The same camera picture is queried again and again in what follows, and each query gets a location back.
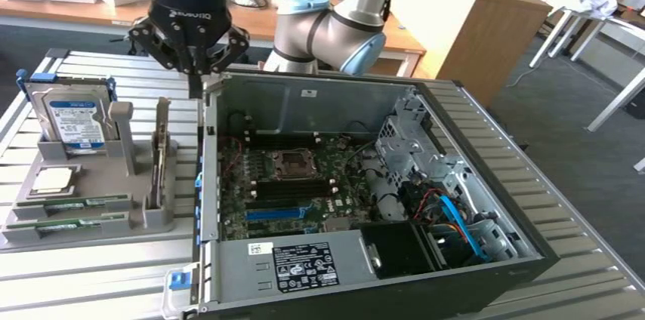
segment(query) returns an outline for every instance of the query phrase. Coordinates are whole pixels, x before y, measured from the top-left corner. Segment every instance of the gray parts tray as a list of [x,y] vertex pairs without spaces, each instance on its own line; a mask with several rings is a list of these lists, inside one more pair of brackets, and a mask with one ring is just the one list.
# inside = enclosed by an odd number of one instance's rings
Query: gray parts tray
[[[152,146],[134,141],[137,175],[126,176],[120,155],[77,155],[43,160],[37,155],[2,227],[0,251],[42,247],[91,239],[165,232],[173,228],[177,143],[172,140],[162,186],[162,206],[149,208]],[[37,173],[45,168],[71,168],[73,194],[33,197]]]

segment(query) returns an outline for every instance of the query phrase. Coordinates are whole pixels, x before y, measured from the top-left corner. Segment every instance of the label sticker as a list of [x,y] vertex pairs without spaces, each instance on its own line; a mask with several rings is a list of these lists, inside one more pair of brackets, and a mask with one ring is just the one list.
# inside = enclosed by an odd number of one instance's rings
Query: label sticker
[[252,256],[253,254],[270,254],[272,249],[272,242],[248,243],[248,256]]
[[95,104],[87,101],[51,101],[50,113],[59,140],[70,147],[94,149],[104,145],[102,129],[93,119]]
[[273,248],[277,290],[293,292],[337,285],[328,242]]
[[317,96],[317,90],[301,90],[300,96],[301,97],[316,97]]

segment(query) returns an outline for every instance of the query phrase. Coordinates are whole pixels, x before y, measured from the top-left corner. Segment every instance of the hard drive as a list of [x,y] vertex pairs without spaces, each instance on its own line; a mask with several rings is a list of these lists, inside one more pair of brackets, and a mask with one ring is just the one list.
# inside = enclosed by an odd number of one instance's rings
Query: hard drive
[[94,152],[106,140],[117,140],[108,117],[116,101],[112,78],[46,77],[33,75],[23,85],[46,141],[59,141],[71,153]]

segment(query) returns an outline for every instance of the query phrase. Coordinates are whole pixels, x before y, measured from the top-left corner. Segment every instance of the metal table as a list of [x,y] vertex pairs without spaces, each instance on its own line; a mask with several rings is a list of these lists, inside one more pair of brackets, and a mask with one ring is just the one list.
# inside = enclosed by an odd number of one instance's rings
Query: metal table
[[[133,103],[132,132],[153,130],[158,96],[172,99],[169,130],[178,141],[176,228],[162,234],[0,254],[0,318],[157,319],[162,275],[190,261],[196,105],[186,85],[146,57],[71,52],[58,73],[109,74]],[[499,126],[452,82],[428,82],[456,125],[560,256],[531,283],[508,291],[472,318],[645,319],[645,287]],[[0,120],[0,218],[5,218],[39,126],[18,95]]]

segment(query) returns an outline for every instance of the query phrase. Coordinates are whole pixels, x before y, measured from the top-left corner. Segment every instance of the wooden desk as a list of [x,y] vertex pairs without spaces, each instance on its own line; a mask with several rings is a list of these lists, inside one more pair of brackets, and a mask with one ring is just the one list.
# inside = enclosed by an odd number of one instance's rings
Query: wooden desk
[[427,50],[412,77],[459,80],[489,105],[551,9],[540,0],[392,0]]
[[[149,0],[138,0],[130,5],[116,8],[102,2],[86,5],[50,1],[0,0],[0,24],[125,35],[133,20],[146,15],[148,6]],[[228,9],[232,22],[248,30],[250,47],[270,48],[276,26],[274,10],[242,8],[234,5],[229,5]],[[424,49],[409,32],[400,29],[399,25],[396,18],[389,17],[384,24],[383,33],[387,41],[376,69],[377,73],[409,77]]]

